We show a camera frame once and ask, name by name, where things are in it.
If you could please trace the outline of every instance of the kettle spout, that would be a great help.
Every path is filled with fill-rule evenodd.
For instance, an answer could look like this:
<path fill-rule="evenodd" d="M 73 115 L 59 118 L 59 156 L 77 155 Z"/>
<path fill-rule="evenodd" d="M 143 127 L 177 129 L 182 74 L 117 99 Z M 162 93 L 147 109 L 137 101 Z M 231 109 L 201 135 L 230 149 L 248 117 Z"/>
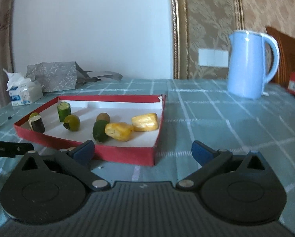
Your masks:
<path fill-rule="evenodd" d="M 231 45 L 233 45 L 233 38 L 234 38 L 234 34 L 230 34 L 229 35 L 229 40 L 231 41 Z"/>

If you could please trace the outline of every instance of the ribbed gray panel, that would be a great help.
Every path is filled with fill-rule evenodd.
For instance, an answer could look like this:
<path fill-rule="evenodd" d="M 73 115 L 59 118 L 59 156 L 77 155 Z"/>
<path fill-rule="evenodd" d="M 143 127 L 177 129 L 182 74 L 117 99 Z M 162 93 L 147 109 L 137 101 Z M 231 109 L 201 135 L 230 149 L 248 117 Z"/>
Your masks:
<path fill-rule="evenodd" d="M 109 191 L 93 193 L 76 214 L 60 222 L 32 226 L 9 220 L 0 237 L 287 237 L 278 222 L 244 227 L 216 219 L 193 193 L 173 189 L 170 182 L 117 182 Z"/>

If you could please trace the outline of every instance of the kettle handle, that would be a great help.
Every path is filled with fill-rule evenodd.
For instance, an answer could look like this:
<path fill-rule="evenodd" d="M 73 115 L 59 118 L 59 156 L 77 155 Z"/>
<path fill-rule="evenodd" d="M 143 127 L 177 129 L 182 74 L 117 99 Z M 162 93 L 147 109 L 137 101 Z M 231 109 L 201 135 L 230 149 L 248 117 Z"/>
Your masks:
<path fill-rule="evenodd" d="M 275 74 L 277 73 L 278 67 L 279 67 L 279 47 L 276 39 L 274 39 L 272 36 L 269 36 L 265 33 L 261 33 L 261 36 L 264 38 L 265 42 L 267 42 L 271 49 L 273 50 L 273 66 L 271 67 L 270 72 L 265 76 L 264 84 L 268 83 Z"/>

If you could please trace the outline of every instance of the triangular cutout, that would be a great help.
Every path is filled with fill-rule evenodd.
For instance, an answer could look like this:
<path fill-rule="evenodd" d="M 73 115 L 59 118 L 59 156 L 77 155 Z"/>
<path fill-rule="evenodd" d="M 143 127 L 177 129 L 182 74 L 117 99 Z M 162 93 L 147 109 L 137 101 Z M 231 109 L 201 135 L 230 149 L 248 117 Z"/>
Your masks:
<path fill-rule="evenodd" d="M 259 157 L 253 156 L 247 166 L 248 168 L 265 170 L 262 162 L 260 161 Z"/>
<path fill-rule="evenodd" d="M 38 166 L 37 166 L 36 161 L 34 160 L 34 158 L 30 157 L 30 158 L 27 159 L 24 166 L 22 167 L 22 171 L 32 170 L 32 169 L 38 169 Z"/>

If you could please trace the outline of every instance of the silver screw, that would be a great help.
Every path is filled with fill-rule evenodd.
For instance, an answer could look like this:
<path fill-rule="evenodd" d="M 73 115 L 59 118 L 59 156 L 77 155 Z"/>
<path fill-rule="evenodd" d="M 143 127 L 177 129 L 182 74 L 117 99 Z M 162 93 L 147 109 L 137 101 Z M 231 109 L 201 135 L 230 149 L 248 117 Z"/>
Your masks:
<path fill-rule="evenodd" d="M 194 186 L 194 182 L 191 180 L 181 180 L 178 182 L 181 187 L 188 188 Z"/>
<path fill-rule="evenodd" d="M 95 188 L 102 188 L 108 185 L 108 182 L 106 180 L 95 180 L 93 181 L 92 185 Z"/>

